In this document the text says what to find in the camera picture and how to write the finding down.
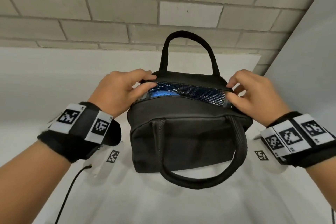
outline forearm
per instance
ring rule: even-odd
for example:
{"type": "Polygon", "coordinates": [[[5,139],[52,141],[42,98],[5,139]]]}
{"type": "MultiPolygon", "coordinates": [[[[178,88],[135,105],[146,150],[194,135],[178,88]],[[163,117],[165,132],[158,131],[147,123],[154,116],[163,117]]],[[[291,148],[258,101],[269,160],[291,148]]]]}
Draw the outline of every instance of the forearm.
{"type": "Polygon", "coordinates": [[[40,141],[0,167],[0,224],[32,223],[69,167],[40,141]]]}
{"type": "Polygon", "coordinates": [[[306,168],[333,209],[336,209],[336,157],[306,168]]]}

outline hand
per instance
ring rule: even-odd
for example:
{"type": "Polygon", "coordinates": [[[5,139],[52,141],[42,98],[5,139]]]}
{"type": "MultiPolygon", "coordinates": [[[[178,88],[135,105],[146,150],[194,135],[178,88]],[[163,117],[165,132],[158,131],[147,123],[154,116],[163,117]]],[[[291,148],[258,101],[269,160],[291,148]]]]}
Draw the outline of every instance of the hand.
{"type": "Polygon", "coordinates": [[[264,126],[289,113],[291,110],[275,91],[271,81],[248,70],[236,72],[229,80],[227,87],[232,88],[240,83],[227,99],[240,111],[249,115],[264,126]],[[242,97],[238,94],[246,90],[242,97]]]}
{"type": "Polygon", "coordinates": [[[156,75],[143,69],[131,72],[113,71],[106,75],[95,89],[88,102],[98,106],[114,118],[126,112],[131,104],[142,97],[156,82],[146,82],[133,88],[141,80],[154,80],[156,75]]]}

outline bag handle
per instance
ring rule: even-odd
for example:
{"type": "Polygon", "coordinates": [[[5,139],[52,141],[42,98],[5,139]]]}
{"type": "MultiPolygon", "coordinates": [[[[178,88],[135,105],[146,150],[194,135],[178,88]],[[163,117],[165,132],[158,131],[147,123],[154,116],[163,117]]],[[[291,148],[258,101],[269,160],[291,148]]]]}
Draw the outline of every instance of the bag handle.
{"type": "Polygon", "coordinates": [[[165,133],[164,124],[165,119],[157,119],[152,121],[154,140],[157,152],[157,158],[160,166],[161,175],[171,183],[178,186],[189,188],[189,189],[205,189],[221,184],[226,179],[228,179],[237,169],[244,163],[247,155],[247,140],[245,136],[245,131],[242,125],[237,121],[237,119],[231,115],[226,115],[225,118],[229,121],[230,125],[234,130],[236,136],[236,151],[234,153],[233,159],[230,165],[219,175],[195,179],[184,177],[173,173],[168,170],[164,164],[164,148],[165,148],[165,133]]]}
{"type": "Polygon", "coordinates": [[[202,45],[208,51],[208,54],[210,56],[211,64],[212,64],[212,75],[221,76],[221,74],[219,72],[219,69],[218,69],[218,66],[217,66],[215,55],[213,54],[213,51],[212,51],[210,45],[200,36],[198,36],[194,33],[188,32],[188,31],[184,31],[184,30],[180,30],[180,31],[176,31],[174,33],[171,33],[167,37],[167,39],[165,41],[165,44],[163,46],[163,49],[162,49],[161,63],[160,63],[159,70],[167,71],[167,69],[168,69],[168,46],[169,46],[169,43],[170,43],[171,40],[173,40],[175,38],[179,38],[179,37],[194,40],[195,42],[198,42],[200,45],[202,45]]]}

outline black cable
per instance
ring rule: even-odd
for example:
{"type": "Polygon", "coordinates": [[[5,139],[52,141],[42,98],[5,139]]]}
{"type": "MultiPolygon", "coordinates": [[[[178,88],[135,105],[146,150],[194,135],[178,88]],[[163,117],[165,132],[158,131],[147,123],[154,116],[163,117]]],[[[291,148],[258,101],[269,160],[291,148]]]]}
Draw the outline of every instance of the black cable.
{"type": "Polygon", "coordinates": [[[81,169],[81,171],[79,171],[79,172],[77,173],[77,175],[75,176],[75,178],[73,179],[73,181],[72,181],[72,183],[71,183],[71,185],[70,185],[70,187],[69,187],[69,190],[68,190],[68,192],[67,192],[67,194],[66,194],[66,196],[65,196],[65,199],[64,199],[64,201],[63,201],[63,204],[62,204],[62,206],[61,206],[61,209],[60,209],[60,211],[59,211],[59,213],[58,213],[58,216],[57,216],[57,219],[56,219],[55,224],[58,223],[58,220],[59,220],[60,217],[61,217],[61,213],[62,213],[62,211],[63,211],[63,208],[64,208],[64,206],[65,206],[65,203],[67,202],[68,196],[69,196],[69,194],[70,194],[70,190],[72,189],[72,186],[73,186],[73,184],[75,183],[75,181],[76,181],[78,175],[80,175],[80,173],[81,173],[82,171],[84,171],[85,169],[89,169],[89,168],[91,168],[91,167],[92,167],[92,165],[88,165],[88,166],[86,166],[86,167],[83,167],[83,168],[81,169]]]}
{"type": "Polygon", "coordinates": [[[335,224],[335,212],[334,209],[331,208],[331,218],[333,220],[333,224],[335,224]]]}

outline black bag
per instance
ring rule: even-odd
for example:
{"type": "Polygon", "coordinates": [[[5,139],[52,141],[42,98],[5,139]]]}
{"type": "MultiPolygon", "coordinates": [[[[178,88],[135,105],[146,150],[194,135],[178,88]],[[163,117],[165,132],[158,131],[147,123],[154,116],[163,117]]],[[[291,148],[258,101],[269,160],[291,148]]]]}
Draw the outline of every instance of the black bag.
{"type": "Polygon", "coordinates": [[[157,86],[127,113],[135,170],[160,172],[168,181],[191,189],[224,182],[246,158],[245,131],[252,119],[226,101],[225,92],[232,89],[220,76],[211,47],[191,32],[174,32],[166,39],[160,69],[153,74],[157,86]],[[169,42],[178,37],[194,40],[208,51],[213,75],[167,71],[169,42]],[[211,178],[194,179],[172,172],[229,160],[227,169],[211,178]]]}

